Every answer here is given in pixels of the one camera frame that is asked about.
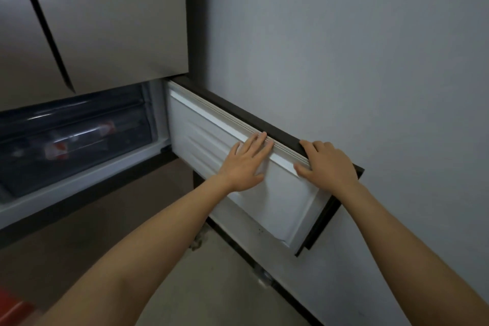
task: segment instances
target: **right hand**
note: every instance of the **right hand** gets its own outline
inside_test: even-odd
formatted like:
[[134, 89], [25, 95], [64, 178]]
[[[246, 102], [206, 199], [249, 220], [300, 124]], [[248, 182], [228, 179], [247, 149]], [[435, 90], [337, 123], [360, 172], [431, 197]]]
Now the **right hand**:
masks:
[[350, 158], [342, 150], [334, 148], [330, 142], [311, 143], [302, 140], [300, 144], [307, 153], [312, 170], [301, 164], [294, 164], [294, 169], [299, 176], [337, 198], [359, 183]]

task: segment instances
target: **tiled floor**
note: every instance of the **tiled floor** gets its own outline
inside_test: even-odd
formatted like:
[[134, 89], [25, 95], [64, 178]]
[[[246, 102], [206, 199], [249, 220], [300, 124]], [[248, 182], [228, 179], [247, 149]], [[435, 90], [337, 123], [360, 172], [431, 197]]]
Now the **tiled floor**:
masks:
[[[0, 251], [0, 287], [49, 308], [98, 258], [192, 188], [176, 160]], [[138, 325], [303, 325], [275, 290], [213, 230], [188, 250], [146, 306]]]

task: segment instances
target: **plastic storage bin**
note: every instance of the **plastic storage bin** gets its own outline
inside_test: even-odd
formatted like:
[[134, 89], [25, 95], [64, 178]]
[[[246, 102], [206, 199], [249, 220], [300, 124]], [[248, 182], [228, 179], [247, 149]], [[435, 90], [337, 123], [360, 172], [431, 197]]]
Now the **plastic storage bin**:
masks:
[[0, 114], [0, 183], [21, 197], [150, 144], [143, 84]]

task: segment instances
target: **red object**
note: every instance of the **red object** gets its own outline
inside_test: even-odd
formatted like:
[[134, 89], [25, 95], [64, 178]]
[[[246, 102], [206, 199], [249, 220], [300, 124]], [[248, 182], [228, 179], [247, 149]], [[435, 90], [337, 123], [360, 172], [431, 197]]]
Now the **red object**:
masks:
[[36, 308], [0, 289], [0, 326], [18, 326]]

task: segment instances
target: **freezer drawer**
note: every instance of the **freezer drawer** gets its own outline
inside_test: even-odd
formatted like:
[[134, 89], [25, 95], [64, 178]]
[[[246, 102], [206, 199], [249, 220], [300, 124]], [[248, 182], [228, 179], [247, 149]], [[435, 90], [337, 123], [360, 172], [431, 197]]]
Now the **freezer drawer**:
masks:
[[[309, 167], [298, 139], [184, 77], [168, 82], [167, 106], [172, 149], [203, 178], [218, 171], [237, 141], [267, 131], [275, 146], [260, 166], [265, 181], [229, 198], [294, 253], [314, 242], [339, 201], [297, 176], [295, 162]], [[363, 169], [357, 167], [357, 172], [361, 175]]]
[[165, 111], [158, 79], [0, 113], [0, 247], [171, 161]]

